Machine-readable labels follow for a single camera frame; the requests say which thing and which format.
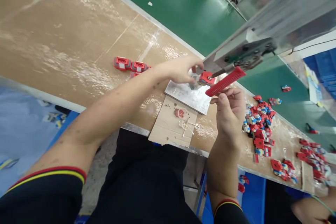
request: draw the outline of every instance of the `right hand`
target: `right hand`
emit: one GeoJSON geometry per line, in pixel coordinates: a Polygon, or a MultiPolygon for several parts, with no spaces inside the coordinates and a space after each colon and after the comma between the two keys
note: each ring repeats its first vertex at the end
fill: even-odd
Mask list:
{"type": "Polygon", "coordinates": [[[245,92],[239,88],[228,88],[212,98],[210,104],[217,104],[217,129],[222,138],[235,141],[242,133],[246,115],[245,92]]]}

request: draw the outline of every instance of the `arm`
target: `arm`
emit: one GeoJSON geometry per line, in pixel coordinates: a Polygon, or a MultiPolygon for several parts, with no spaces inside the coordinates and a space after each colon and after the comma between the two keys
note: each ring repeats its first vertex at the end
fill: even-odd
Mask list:
{"type": "MultiPolygon", "coordinates": [[[[328,196],[320,200],[336,212],[336,187],[330,187],[328,196]]],[[[303,224],[322,224],[331,215],[330,211],[314,198],[304,198],[295,202],[292,211],[303,224]]]]}
{"type": "Polygon", "coordinates": [[[194,82],[188,71],[195,71],[196,65],[202,68],[202,60],[192,56],[166,61],[109,91],[72,122],[26,176],[56,166],[73,166],[88,173],[100,144],[134,114],[151,91],[167,79],[194,82]]]}
{"type": "Polygon", "coordinates": [[[209,197],[215,213],[223,200],[238,202],[237,164],[245,118],[245,93],[238,88],[229,88],[210,101],[210,104],[214,103],[217,104],[218,136],[209,154],[207,170],[209,197]]]}

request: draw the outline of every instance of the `striped cuff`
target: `striped cuff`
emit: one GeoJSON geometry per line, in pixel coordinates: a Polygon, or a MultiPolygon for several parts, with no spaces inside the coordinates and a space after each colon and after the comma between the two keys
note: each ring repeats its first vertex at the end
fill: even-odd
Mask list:
{"type": "Polygon", "coordinates": [[[38,172],[34,172],[26,177],[23,177],[22,179],[20,179],[19,181],[17,181],[14,185],[12,185],[7,191],[6,193],[8,193],[9,191],[13,190],[14,188],[32,181],[34,179],[37,178],[41,178],[41,177],[46,177],[46,176],[50,176],[50,175],[58,175],[58,174],[65,174],[65,175],[72,175],[75,176],[77,178],[79,178],[81,180],[81,182],[85,183],[86,181],[86,174],[82,169],[76,168],[76,167],[71,167],[71,166],[57,166],[57,167],[53,167],[53,168],[48,168],[48,169],[44,169],[44,170],[40,170],[38,172]]]}
{"type": "Polygon", "coordinates": [[[242,210],[242,208],[240,207],[240,205],[239,205],[236,201],[233,201],[232,199],[225,199],[225,200],[221,201],[221,202],[218,204],[218,207],[216,208],[215,214],[213,215],[214,218],[215,218],[215,216],[216,216],[216,213],[217,213],[218,209],[219,209],[221,206],[225,205],[225,204],[236,205],[237,207],[240,208],[240,210],[242,210]]]}

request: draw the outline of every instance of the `left hand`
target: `left hand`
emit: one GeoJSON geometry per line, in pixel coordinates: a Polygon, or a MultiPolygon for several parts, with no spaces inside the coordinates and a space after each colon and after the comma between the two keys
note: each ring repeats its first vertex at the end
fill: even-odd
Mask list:
{"type": "Polygon", "coordinates": [[[189,76],[188,71],[191,68],[195,73],[196,66],[204,69],[202,59],[197,56],[182,56],[158,65],[160,70],[175,83],[195,83],[195,79],[189,76]]]}

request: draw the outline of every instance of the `person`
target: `person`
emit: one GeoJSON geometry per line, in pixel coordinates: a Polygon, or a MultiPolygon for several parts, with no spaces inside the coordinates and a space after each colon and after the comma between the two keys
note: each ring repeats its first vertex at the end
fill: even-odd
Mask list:
{"type": "Polygon", "coordinates": [[[336,187],[328,195],[312,196],[267,180],[265,197],[265,224],[334,224],[336,187]]]}
{"type": "MultiPolygon", "coordinates": [[[[190,68],[202,60],[180,57],[154,66],[109,91],[83,111],[59,140],[0,199],[1,223],[73,223],[81,190],[98,147],[119,129],[160,82],[193,83],[190,68]]],[[[207,162],[208,191],[215,223],[248,223],[237,201],[244,92],[223,90],[217,105],[218,136],[207,162]]],[[[182,172],[188,153],[157,146],[120,129],[97,206],[87,221],[119,223],[200,223],[186,205],[182,172]]]]}

